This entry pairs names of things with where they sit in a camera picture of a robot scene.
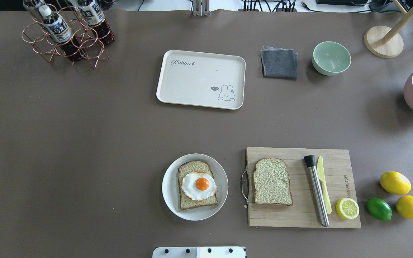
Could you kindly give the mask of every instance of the lemon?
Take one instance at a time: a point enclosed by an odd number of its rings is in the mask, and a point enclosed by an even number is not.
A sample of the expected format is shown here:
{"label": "lemon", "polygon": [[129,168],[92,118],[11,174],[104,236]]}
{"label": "lemon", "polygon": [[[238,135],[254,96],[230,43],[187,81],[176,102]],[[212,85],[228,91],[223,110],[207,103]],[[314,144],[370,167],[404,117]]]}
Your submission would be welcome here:
{"label": "lemon", "polygon": [[354,219],[359,215],[359,206],[354,199],[342,198],[337,201],[336,212],[343,219]]}
{"label": "lemon", "polygon": [[408,219],[413,219],[413,196],[406,195],[396,201],[398,213]]}
{"label": "lemon", "polygon": [[411,188],[408,178],[396,171],[388,171],[383,173],[380,177],[380,185],[387,192],[396,195],[407,194]]}
{"label": "lemon", "polygon": [[374,216],[374,218],[383,220],[383,221],[389,221],[391,220],[391,215],[393,212],[391,211],[391,207],[387,204],[386,201],[372,197],[369,198],[367,201],[367,211]]}

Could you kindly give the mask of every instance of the bread crust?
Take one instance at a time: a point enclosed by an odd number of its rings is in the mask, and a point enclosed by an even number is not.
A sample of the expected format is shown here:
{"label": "bread crust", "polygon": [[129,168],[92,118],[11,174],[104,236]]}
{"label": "bread crust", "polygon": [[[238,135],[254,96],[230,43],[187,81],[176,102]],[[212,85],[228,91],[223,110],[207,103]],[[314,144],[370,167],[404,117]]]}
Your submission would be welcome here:
{"label": "bread crust", "polygon": [[[293,199],[293,197],[292,197],[292,192],[291,192],[291,178],[290,178],[290,175],[289,175],[289,168],[288,168],[288,164],[284,161],[284,160],[282,160],[281,158],[277,158],[277,157],[265,157],[265,158],[262,158],[262,159],[260,159],[260,160],[258,160],[257,162],[256,162],[256,165],[255,165],[255,167],[254,167],[254,173],[256,172],[256,166],[257,166],[257,164],[261,161],[261,160],[265,160],[265,159],[271,159],[271,158],[273,158],[273,159],[277,159],[277,160],[280,160],[281,162],[283,162],[284,164],[285,164],[285,166],[286,166],[286,168],[287,168],[287,170],[288,170],[288,191],[289,191],[289,193],[290,193],[290,197],[291,197],[291,201],[292,201],[292,204],[282,204],[282,203],[265,203],[265,204],[276,204],[276,205],[286,205],[286,206],[293,206],[293,204],[294,204],[294,199]],[[261,203],[259,203],[259,202],[256,202],[256,181],[255,180],[253,180],[253,183],[254,183],[254,204],[261,204]]]}
{"label": "bread crust", "polygon": [[[208,162],[203,161],[203,160],[192,160],[192,161],[188,161],[188,162],[185,162],[184,164],[182,164],[182,165],[180,165],[180,166],[178,167],[178,191],[179,191],[179,199],[180,199],[179,208],[180,208],[182,211],[188,210],[188,209],[195,209],[195,208],[199,208],[199,207],[213,206],[213,205],[218,204],[218,197],[216,196],[216,193],[218,192],[218,188],[216,188],[216,191],[215,191],[215,193],[214,193],[214,195],[213,195],[214,198],[216,199],[216,203],[215,203],[215,204],[206,204],[206,203],[204,203],[203,201],[192,200],[189,196],[185,195],[184,191],[181,189],[181,183],[180,183],[179,174],[181,173],[182,167],[184,167],[185,165],[188,165],[189,163],[193,163],[193,162],[202,162],[202,163],[208,165],[208,170],[209,170],[209,172],[211,173],[212,178],[214,178],[214,174],[213,174],[213,171],[211,171],[211,166],[210,166],[210,164],[209,164]],[[195,205],[195,206],[193,206],[193,207],[184,207],[184,208],[183,208],[182,205],[181,205],[181,199],[182,199],[183,196],[187,197],[187,198],[190,199],[191,201],[197,202],[197,205]]]}

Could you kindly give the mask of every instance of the wire bottle rack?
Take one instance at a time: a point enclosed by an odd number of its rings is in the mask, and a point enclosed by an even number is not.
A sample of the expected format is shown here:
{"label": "wire bottle rack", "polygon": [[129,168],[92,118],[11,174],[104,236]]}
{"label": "wire bottle rack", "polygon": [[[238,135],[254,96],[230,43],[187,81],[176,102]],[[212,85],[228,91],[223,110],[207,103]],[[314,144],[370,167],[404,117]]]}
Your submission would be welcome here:
{"label": "wire bottle rack", "polygon": [[[61,7],[59,0],[56,1],[58,6]],[[34,23],[31,23],[23,29],[23,41],[29,43],[33,51],[36,54],[41,55],[41,57],[50,64],[53,63],[53,60],[56,57],[63,57],[73,65],[74,61],[69,60],[68,57],[77,54],[77,52],[79,52],[83,59],[88,60],[93,67],[97,67],[98,61],[109,60],[105,45],[100,39],[105,38],[113,32],[110,29],[106,35],[99,38],[94,29],[102,23],[108,23],[106,19],[97,25],[89,26],[87,21],[82,17],[79,8],[69,5],[66,0],[65,3],[67,6],[58,10],[54,5],[47,5],[51,8],[53,13],[60,14],[71,28],[72,36],[69,41],[64,43],[54,42],[50,37],[49,32],[44,28],[40,21],[36,20],[36,18],[33,18]],[[79,42],[78,46],[76,46],[74,40],[72,40],[73,38],[76,38],[77,42]],[[69,42],[72,42],[72,44],[77,47],[77,51],[67,55],[61,49],[61,46],[68,44]]]}

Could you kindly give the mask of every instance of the stainless steel muddler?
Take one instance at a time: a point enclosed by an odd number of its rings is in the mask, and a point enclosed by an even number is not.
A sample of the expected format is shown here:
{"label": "stainless steel muddler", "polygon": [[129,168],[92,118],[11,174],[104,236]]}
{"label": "stainless steel muddler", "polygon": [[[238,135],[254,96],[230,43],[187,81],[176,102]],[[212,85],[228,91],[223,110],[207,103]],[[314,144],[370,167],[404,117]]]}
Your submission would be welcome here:
{"label": "stainless steel muddler", "polygon": [[310,172],[310,179],[312,181],[313,191],[315,192],[315,200],[317,203],[318,214],[320,215],[321,225],[329,226],[328,212],[324,204],[323,191],[321,190],[320,179],[315,162],[315,155],[308,155],[304,157],[305,164]]}

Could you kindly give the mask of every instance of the egg white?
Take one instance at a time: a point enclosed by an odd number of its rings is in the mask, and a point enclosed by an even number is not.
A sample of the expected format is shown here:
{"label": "egg white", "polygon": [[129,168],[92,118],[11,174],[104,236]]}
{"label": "egg white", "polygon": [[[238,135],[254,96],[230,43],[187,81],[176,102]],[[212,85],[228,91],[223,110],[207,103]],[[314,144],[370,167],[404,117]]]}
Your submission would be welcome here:
{"label": "egg white", "polygon": [[[197,189],[195,186],[195,182],[199,178],[206,178],[208,182],[210,183],[210,186],[208,189],[204,191],[200,191]],[[204,199],[213,196],[216,193],[216,183],[214,179],[212,178],[211,175],[208,175],[205,172],[191,172],[187,174],[183,179],[181,183],[181,189],[184,191],[185,195],[188,196],[192,200],[197,200],[197,201],[203,201]]]}

